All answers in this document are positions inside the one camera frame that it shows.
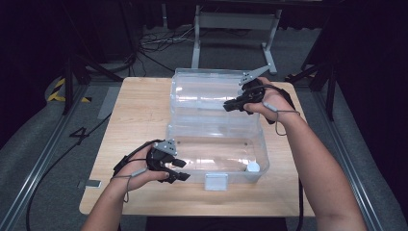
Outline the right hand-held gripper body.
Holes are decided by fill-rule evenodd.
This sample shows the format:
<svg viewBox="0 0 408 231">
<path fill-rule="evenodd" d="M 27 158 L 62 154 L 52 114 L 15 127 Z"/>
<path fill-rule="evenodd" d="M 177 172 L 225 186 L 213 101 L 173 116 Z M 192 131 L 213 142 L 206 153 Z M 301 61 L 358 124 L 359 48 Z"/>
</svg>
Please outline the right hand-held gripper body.
<svg viewBox="0 0 408 231">
<path fill-rule="evenodd" d="M 238 99 L 240 101 L 246 100 L 249 102 L 263 98 L 265 91 L 263 89 L 263 82 L 259 80 L 259 77 L 267 70 L 269 70 L 269 64 L 242 74 L 242 78 L 239 81 L 241 89 L 238 91 Z"/>
</svg>

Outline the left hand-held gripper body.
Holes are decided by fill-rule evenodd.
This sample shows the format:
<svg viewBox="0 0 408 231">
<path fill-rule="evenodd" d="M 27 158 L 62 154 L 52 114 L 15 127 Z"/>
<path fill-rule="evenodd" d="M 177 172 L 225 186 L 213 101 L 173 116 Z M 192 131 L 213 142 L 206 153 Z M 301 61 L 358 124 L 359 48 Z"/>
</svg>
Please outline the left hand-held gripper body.
<svg viewBox="0 0 408 231">
<path fill-rule="evenodd" d="M 146 155 L 147 166 L 150 170 L 169 171 L 167 164 L 172 163 L 177 156 L 175 140 L 154 141 L 152 148 Z"/>
</svg>

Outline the clear plastic storage box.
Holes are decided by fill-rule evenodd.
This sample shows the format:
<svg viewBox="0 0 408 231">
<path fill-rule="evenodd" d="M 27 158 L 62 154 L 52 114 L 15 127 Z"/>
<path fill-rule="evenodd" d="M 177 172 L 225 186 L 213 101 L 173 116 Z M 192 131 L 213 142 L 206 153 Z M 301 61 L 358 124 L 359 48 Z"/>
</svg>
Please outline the clear plastic storage box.
<svg viewBox="0 0 408 231">
<path fill-rule="evenodd" d="M 190 183 L 207 191 L 231 184 L 254 184 L 269 169 L 268 151 L 258 114 L 226 112 L 223 103 L 239 96 L 242 70 L 178 68 L 172 77 L 166 136 Z M 259 173 L 246 172 L 249 162 Z"/>
</svg>

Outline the person's right hand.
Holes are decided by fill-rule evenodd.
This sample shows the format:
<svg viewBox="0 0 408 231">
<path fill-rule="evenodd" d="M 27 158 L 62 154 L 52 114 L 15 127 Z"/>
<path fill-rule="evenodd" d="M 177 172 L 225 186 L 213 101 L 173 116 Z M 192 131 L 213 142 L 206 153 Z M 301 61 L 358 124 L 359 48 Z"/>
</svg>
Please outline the person's right hand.
<svg viewBox="0 0 408 231">
<path fill-rule="evenodd" d="M 265 118 L 282 123 L 284 126 L 300 119 L 299 113 L 287 102 L 287 100 L 275 89 L 272 89 L 272 82 L 265 77 L 259 77 L 266 88 L 264 98 L 259 103 L 247 103 L 243 108 L 252 113 L 259 113 Z"/>
</svg>

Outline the person's left hand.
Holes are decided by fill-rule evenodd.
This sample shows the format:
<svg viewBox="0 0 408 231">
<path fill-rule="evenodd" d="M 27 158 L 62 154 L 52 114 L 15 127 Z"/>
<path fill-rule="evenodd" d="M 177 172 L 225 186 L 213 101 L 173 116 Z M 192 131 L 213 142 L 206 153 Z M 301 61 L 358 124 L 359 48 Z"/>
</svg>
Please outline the person's left hand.
<svg viewBox="0 0 408 231">
<path fill-rule="evenodd" d="M 144 159 L 136 159 L 126 164 L 114 176 L 109 185 L 122 194 L 139 189 L 150 181 L 165 180 L 168 174 L 164 171 L 149 170 Z"/>
</svg>

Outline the person's dark clothing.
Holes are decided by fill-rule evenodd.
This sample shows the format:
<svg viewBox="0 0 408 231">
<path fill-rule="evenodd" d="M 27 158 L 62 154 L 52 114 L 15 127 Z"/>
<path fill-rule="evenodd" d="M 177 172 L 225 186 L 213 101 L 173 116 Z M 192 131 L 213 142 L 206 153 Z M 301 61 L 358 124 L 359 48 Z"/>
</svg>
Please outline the person's dark clothing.
<svg viewBox="0 0 408 231">
<path fill-rule="evenodd" d="M 145 231 L 288 231 L 283 218 L 148 217 Z"/>
</svg>

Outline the black tripod stand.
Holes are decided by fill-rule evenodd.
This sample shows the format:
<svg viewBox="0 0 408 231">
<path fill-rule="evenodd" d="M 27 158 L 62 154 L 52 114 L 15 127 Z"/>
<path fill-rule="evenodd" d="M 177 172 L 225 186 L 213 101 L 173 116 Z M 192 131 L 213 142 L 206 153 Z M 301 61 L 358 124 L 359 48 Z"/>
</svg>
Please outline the black tripod stand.
<svg viewBox="0 0 408 231">
<path fill-rule="evenodd" d="M 334 120 L 333 107 L 337 79 L 335 67 L 334 62 L 323 62 L 307 67 L 297 74 L 290 74 L 285 78 L 286 82 L 293 84 L 301 79 L 313 76 L 309 84 L 311 91 L 321 91 L 324 86 L 327 86 L 325 111 L 331 121 Z"/>
<path fill-rule="evenodd" d="M 73 78 L 76 78 L 77 82 L 82 86 L 86 86 L 90 83 L 90 75 L 87 71 L 87 66 L 90 66 L 97 73 L 100 73 L 115 82 L 123 81 L 121 77 L 106 69 L 101 64 L 77 54 L 70 55 L 64 65 L 63 74 L 65 80 L 64 116 L 69 113 L 74 105 Z"/>
</svg>

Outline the yellow black hazard tape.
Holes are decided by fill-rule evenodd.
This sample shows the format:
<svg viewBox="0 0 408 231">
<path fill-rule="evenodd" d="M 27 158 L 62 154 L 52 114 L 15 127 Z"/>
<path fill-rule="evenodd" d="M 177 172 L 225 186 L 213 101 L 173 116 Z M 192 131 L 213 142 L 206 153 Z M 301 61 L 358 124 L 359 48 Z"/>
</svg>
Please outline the yellow black hazard tape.
<svg viewBox="0 0 408 231">
<path fill-rule="evenodd" d="M 53 90 L 51 91 L 50 95 L 48 96 L 47 100 L 48 101 L 60 101 L 60 102 L 65 102 L 65 97 L 62 95 L 59 95 L 60 90 L 65 84 L 65 78 L 62 77 L 55 85 Z"/>
</svg>

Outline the white metal desk frame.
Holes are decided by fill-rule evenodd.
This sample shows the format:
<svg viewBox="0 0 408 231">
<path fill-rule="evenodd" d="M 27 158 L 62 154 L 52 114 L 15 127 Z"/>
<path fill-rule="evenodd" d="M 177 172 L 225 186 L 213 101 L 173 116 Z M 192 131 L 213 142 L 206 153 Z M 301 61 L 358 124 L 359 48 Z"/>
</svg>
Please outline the white metal desk frame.
<svg viewBox="0 0 408 231">
<path fill-rule="evenodd" d="M 261 44 L 268 72 L 277 74 L 277 68 L 272 57 L 271 46 L 278 29 L 282 11 L 276 10 L 272 14 L 254 13 L 207 13 L 201 7 L 195 7 L 194 14 L 194 45 L 192 51 L 191 67 L 198 68 L 200 61 L 200 30 L 205 29 L 240 29 L 268 31 L 268 39 Z"/>
</svg>

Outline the grey table side bracket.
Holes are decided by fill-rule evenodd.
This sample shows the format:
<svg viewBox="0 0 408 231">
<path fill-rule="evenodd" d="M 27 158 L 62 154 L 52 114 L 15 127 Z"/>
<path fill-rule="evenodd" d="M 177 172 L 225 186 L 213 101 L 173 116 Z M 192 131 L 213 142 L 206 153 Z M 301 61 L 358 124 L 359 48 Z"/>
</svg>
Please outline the grey table side bracket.
<svg viewBox="0 0 408 231">
<path fill-rule="evenodd" d="M 78 189 L 85 189 L 85 188 L 96 188 L 98 189 L 101 186 L 101 182 L 99 180 L 86 180 L 80 181 L 77 185 Z"/>
</svg>

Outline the aluminium floor rail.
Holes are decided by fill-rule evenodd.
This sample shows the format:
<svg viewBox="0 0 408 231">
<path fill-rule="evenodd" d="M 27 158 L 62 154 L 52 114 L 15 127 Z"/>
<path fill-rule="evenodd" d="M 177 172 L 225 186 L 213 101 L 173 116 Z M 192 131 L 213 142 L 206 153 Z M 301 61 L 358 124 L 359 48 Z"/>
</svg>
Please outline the aluminium floor rail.
<svg viewBox="0 0 408 231">
<path fill-rule="evenodd" d="M 0 231 L 13 231 L 16 223 L 23 213 L 24 208 L 28 205 L 31 196 L 33 195 L 34 190 L 38 185 L 39 179 L 46 171 L 46 168 L 55 153 L 57 143 L 60 141 L 65 127 L 72 117 L 73 112 L 81 102 L 82 97 L 87 92 L 88 87 L 88 85 L 78 86 L 77 90 L 73 93 L 72 100 L 66 101 L 66 104 L 70 104 L 70 109 L 65 115 L 60 116 L 36 163 L 25 178 L 23 185 L 18 192 L 18 195 L 14 199 L 11 208 L 2 219 L 2 222 L 0 223 Z"/>
<path fill-rule="evenodd" d="M 368 197 L 367 191 L 356 171 L 354 164 L 349 157 L 349 153 L 345 148 L 344 142 L 341 138 L 341 135 L 337 129 L 337 126 L 334 121 L 332 121 L 325 110 L 325 102 L 323 97 L 318 92 L 312 93 L 317 107 L 322 116 L 324 124 L 327 126 L 329 134 L 335 143 L 336 151 L 339 155 L 339 163 L 344 170 L 353 193 L 357 199 L 358 205 L 366 222 L 366 226 L 369 231 L 384 231 L 381 222 L 378 219 L 377 214 L 375 213 L 371 201 Z"/>
</svg>

